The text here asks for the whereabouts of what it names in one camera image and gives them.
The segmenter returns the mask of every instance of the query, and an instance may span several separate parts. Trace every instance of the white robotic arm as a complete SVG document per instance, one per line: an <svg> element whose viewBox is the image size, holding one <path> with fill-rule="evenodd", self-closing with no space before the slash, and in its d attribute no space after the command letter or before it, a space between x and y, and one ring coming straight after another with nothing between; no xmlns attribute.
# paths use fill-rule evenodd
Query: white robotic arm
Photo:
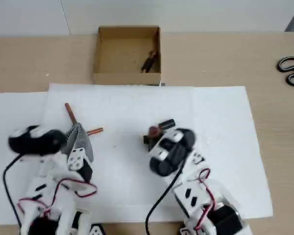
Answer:
<svg viewBox="0 0 294 235"><path fill-rule="evenodd" d="M176 180L171 190L185 213L185 228L180 233L252 235L249 225L241 219L238 202L220 182L209 179L211 170L206 160L193 150L194 133L187 129L164 132L159 127L149 129L145 143L149 144L151 170L162 176L168 186Z"/></svg>

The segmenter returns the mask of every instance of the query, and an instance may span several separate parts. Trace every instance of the wooden table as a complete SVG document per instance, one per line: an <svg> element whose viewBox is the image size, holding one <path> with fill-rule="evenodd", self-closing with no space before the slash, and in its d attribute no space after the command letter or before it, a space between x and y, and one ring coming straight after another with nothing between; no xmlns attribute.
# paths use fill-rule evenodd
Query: wooden table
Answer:
<svg viewBox="0 0 294 235"><path fill-rule="evenodd" d="M0 38L0 92L46 91L50 82L91 84L95 36ZM274 216L249 220L255 235L294 234L294 88L275 69L294 55L294 33L164 34L168 86L246 86ZM179 223L152 223L153 235ZM104 225L107 234L143 235L142 223ZM16 234L0 226L0 235Z"/></svg>

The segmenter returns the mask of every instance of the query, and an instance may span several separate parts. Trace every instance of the red wire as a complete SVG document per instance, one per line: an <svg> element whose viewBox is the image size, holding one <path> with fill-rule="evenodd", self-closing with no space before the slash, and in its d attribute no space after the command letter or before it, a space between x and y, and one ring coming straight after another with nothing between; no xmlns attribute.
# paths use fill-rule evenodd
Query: red wire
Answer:
<svg viewBox="0 0 294 235"><path fill-rule="evenodd" d="M207 171L208 173L205 175L204 178L202 178L202 177L201 177L202 173L204 173L204 172L206 172L206 171ZM210 168L205 168L205 169L201 170L201 172L199 173L199 176L198 176L199 182L200 182L201 184L204 184L204 185L205 185L205 187L206 187L206 191L207 191L207 193L209 194L212 203L211 203L208 207L205 208L205 210L204 210L203 213L201 214L201 217L200 217L200 219L198 220L196 226L194 227L194 230L196 231L196 233L197 233L197 231L201 228L202 223L203 223L204 219L207 217L209 211L211 211L211 209L215 209L215 206L216 206L216 203L217 203L215 197L214 197L213 194L212 194L212 192L210 191L210 189L208 188L208 186L207 186L207 185L205 184L205 182L204 182L204 181L209 177L210 173L211 173L211 169L210 169Z"/></svg>
<svg viewBox="0 0 294 235"><path fill-rule="evenodd" d="M97 186L96 185L93 185L91 183L87 183L87 182L84 182L84 181L81 181L81 180L75 180L75 179L70 179L70 178L64 178L62 180L60 180L57 184L57 186L55 187L55 191L54 191L54 195L53 195L53 198L52 198L52 203L50 206L48 206L46 203L40 201L40 200L34 200L32 198L21 198L19 200L19 202L17 203L17 206L20 208L20 210L22 211L22 213L24 214L24 209L22 208L20 202L21 201L30 201L30 202L35 202L35 203L38 203L40 205L43 205L45 207L45 209L47 209L46 211L44 211L44 214L46 215L46 213L50 213L50 208L53 206L54 202L55 202L55 199L56 199L56 195L58 193L58 190L60 188L60 185L64 182L64 181L72 181L72 182L75 182L75 183L79 183L79 184L85 184L85 185L89 185L89 186L92 186L95 188L95 191L91 192L91 193L88 193L86 195L79 195L77 191L75 191L75 194L80 197L80 198L85 198L85 197L89 197L89 196L92 196L94 194L97 193Z"/></svg>
<svg viewBox="0 0 294 235"><path fill-rule="evenodd" d="M60 180L57 184L57 186L55 187L55 191L54 191L54 195L53 195L53 199L52 199L52 204L51 206L54 204L54 201L56 199L56 195L57 195L57 192L59 190L59 187L60 185L64 182L64 181L72 181L72 182L75 182L75 183L79 183L79 184L85 184L85 185L90 185L90 186L93 186L95 188L95 191L89 193L89 194L86 194L86 195L79 195L76 191L75 191L75 194L80 197L80 198L84 198L84 197L89 197L89 196L92 196L94 194L97 193L97 186L96 185L93 185L91 183L87 183L87 182L84 182L84 181L81 181L81 180L75 180L75 179L70 179L70 178L64 178L62 180Z"/></svg>
<svg viewBox="0 0 294 235"><path fill-rule="evenodd" d="M46 203L44 203L44 202L42 202L42 201L40 201L40 200L34 200L34 199L32 199L32 198L27 198L27 197L25 197L25 198L21 198L21 199L19 200L19 202L17 203L17 206L20 208L20 210L22 211L23 214L25 214L25 211L24 211L24 209L22 208L22 206L21 206L21 204L20 204L21 201L29 201L29 202L38 203L38 204L40 204L40 205L43 205L43 206L45 207L45 209L48 208L48 206L46 205Z"/></svg>

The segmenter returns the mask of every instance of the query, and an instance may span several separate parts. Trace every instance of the copper pipe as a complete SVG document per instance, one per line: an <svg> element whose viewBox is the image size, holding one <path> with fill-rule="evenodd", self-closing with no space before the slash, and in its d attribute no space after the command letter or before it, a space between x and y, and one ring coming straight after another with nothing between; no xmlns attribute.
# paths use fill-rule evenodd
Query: copper pipe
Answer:
<svg viewBox="0 0 294 235"><path fill-rule="evenodd" d="M95 129L95 130L92 130L92 131L88 131L87 134L89 136L93 135L93 134L96 134L96 133L99 133L99 132L103 132L103 128L98 128L98 129Z"/></svg>
<svg viewBox="0 0 294 235"><path fill-rule="evenodd" d="M68 103L65 103L64 105L65 105L65 108L68 111L68 114L70 116L70 119L71 119L73 125L77 124L76 118L75 118L75 116L74 116L74 114L72 112L72 109L71 109L70 105Z"/></svg>

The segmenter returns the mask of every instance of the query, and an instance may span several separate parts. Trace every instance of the white wall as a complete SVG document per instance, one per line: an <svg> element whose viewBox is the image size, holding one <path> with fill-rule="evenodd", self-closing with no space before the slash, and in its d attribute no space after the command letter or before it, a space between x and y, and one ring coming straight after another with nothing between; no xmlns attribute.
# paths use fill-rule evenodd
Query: white wall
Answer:
<svg viewBox="0 0 294 235"><path fill-rule="evenodd" d="M0 0L0 36L69 35L59 0Z"/></svg>
<svg viewBox="0 0 294 235"><path fill-rule="evenodd" d="M294 0L61 1L0 0L0 36L88 34L118 24L160 25L163 32L284 31L294 15Z"/></svg>

